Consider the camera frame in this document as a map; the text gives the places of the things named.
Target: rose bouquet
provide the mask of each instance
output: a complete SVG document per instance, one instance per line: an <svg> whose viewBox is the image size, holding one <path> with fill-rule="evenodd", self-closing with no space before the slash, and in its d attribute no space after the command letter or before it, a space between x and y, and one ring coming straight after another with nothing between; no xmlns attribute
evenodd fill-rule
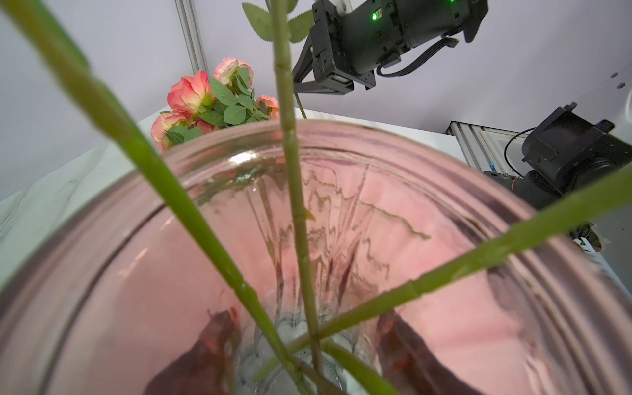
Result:
<svg viewBox="0 0 632 395"><path fill-rule="evenodd" d="M254 72L248 63L226 58L209 79L206 71L184 76L171 87L167 103L152 126L156 146L165 152L215 129L279 119L279 103L270 96L255 99Z"/></svg>

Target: artificial flower stem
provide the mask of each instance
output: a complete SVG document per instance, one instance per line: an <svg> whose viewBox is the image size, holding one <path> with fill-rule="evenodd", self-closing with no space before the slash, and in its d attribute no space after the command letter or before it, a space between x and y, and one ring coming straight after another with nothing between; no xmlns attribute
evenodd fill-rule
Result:
<svg viewBox="0 0 632 395"><path fill-rule="evenodd" d="M399 392L391 383L333 341L323 342L322 349L355 377L370 395L399 395Z"/></svg>
<svg viewBox="0 0 632 395"><path fill-rule="evenodd" d="M292 81L291 56L289 51L289 28L287 17L287 0L273 0L270 4L270 24L274 39L274 72L279 94L281 111L281 129L283 130L283 153L286 161L286 172L289 184L289 200L294 222L294 240L296 258L303 291L307 331L312 349L313 364L316 371L322 374L322 353L320 343L315 338L318 332L318 314L312 282L312 263L307 241L307 225L305 224L305 203L303 200L303 180L301 179L300 158L298 155L298 139L296 137L296 120L294 117L294 83Z"/></svg>
<svg viewBox="0 0 632 395"><path fill-rule="evenodd" d="M568 195L533 218L513 225L504 235L485 241L474 250L422 274L418 279L386 291L323 323L320 325L317 338L324 339L478 270L500 265L510 254L534 248L550 237L573 229L630 201L632 201L632 167L627 166ZM307 336L295 339L287 345L288 353L297 352L308 342ZM276 364L274 359L266 363L255 375L255 380L271 371Z"/></svg>
<svg viewBox="0 0 632 395"><path fill-rule="evenodd" d="M248 110L248 111L250 112L250 114L251 114L253 117L255 117L255 119L256 119L257 121L261 121L261 120L262 120L262 119L261 119L261 118L257 115L257 112L256 112L256 111L253 111L253 110Z"/></svg>
<svg viewBox="0 0 632 395"><path fill-rule="evenodd" d="M176 177L143 137L134 121L115 96L78 61L75 51L67 43L63 31L51 28L54 20L46 7L36 0L0 0L0 4L40 52L49 69L75 103L81 107L101 131L112 138L132 160L147 181L189 231L202 251L208 256L244 307L261 328L275 355L283 361L302 395L311 391L303 382L296 366L279 338L274 325L257 298L221 245L204 217L197 210Z"/></svg>
<svg viewBox="0 0 632 395"><path fill-rule="evenodd" d="M347 395L346 392L336 387L334 383L327 380L325 376L316 372L314 368L300 360L299 358L293 356L292 361L298 367L299 372L305 374L307 377L312 380L316 386L325 393L325 395Z"/></svg>

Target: glass vase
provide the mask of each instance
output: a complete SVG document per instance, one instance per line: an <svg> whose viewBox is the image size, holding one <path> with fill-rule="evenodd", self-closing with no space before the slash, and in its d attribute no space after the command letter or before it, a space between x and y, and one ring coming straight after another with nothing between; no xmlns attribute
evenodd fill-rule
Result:
<svg viewBox="0 0 632 395"><path fill-rule="evenodd" d="M533 215L411 140L327 121L300 121L298 136L321 322ZM166 160L282 340L303 334L279 125L218 131ZM1 393L294 393L280 368L253 380L272 356L265 339L137 173L42 246L0 307ZM563 236L333 340L402 394L632 391L628 305ZM298 357L310 363L308 351ZM364 393L333 359L324 365L340 389Z"/></svg>

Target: black cable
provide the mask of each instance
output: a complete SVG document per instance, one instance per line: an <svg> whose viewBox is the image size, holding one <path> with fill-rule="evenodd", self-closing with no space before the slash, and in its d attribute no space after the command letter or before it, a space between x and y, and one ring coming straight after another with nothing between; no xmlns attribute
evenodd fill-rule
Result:
<svg viewBox="0 0 632 395"><path fill-rule="evenodd" d="M515 139L516 139L516 137L521 136L521 135L524 135L526 132L528 132L528 131L532 131L532 130L534 130L534 129L535 129L535 128L531 128L531 129L527 129L527 130L525 130L525 131L521 131L520 133L518 133L518 134L517 134L517 135L515 135L514 137L510 138L510 139L509 139L509 141L507 142L507 145L505 145L505 162L507 162L507 164L509 165L509 167L511 167L511 169L512 169L513 171L515 171L515 172L516 172L516 174L517 174L518 176L521 176L521 177L522 177L522 174L520 174L520 172L519 172L518 170L516 170L516 168L515 168L515 167L513 167L513 166L511 165L511 163L510 163L509 159L507 159L507 148L509 148L509 144L511 144L511 142L512 142L513 140L515 140Z"/></svg>
<svg viewBox="0 0 632 395"><path fill-rule="evenodd" d="M454 48L456 47L456 44L459 43L459 40L454 39L452 37L444 37L443 39L437 41L436 43L432 44L432 47L426 49L423 54L421 54L419 56L419 58L416 58L411 64L409 64L408 66L404 67L403 69L396 71L394 73L391 74L382 74L382 67L384 66L383 64L380 64L377 67L377 75L379 76L383 76L383 77L387 77L387 78L392 78L392 77L401 77L404 75L408 75L410 73L412 73L413 71L417 70L422 64L426 63L430 58L432 58L432 56L434 56L435 54L437 54L437 52L439 52L439 50L443 47L450 47L450 48Z"/></svg>

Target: pink artificial rose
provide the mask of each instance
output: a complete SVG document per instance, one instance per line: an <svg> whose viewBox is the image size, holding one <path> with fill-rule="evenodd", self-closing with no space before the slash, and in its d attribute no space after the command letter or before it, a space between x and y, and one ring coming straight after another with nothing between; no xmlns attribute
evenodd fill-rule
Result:
<svg viewBox="0 0 632 395"><path fill-rule="evenodd" d="M204 121L202 121L202 120L197 121L197 122L195 123L195 126L197 126L198 128L200 128L200 130L202 131L202 134L203 134L203 135L208 135L210 132L212 132L212 131L214 131L214 130L215 130L215 126L213 126L213 125L209 125L208 123L206 123L206 122L204 122Z"/></svg>
<svg viewBox="0 0 632 395"><path fill-rule="evenodd" d="M156 142L156 147L162 152L166 152L173 143L167 137L167 130L181 122L186 122L186 116L180 111L171 111L160 114L152 126L152 137Z"/></svg>
<svg viewBox="0 0 632 395"><path fill-rule="evenodd" d="M204 70L198 71L193 77L182 77L167 95L169 107L189 117L198 112L202 104L210 104L212 99L209 75Z"/></svg>
<svg viewBox="0 0 632 395"><path fill-rule="evenodd" d="M213 78L220 81L224 85L232 85L231 79L235 72L241 67L248 69L248 75L250 76L250 88L252 88L252 79L255 76L255 72L252 71L252 67L246 62L238 61L235 58L226 58L222 60L213 74Z"/></svg>
<svg viewBox="0 0 632 395"><path fill-rule="evenodd" d="M257 101L255 101L255 106L258 108L259 103L263 102L268 107L268 115L271 119L278 120L281 118L281 112L279 111L279 102L270 96L261 95L257 97Z"/></svg>

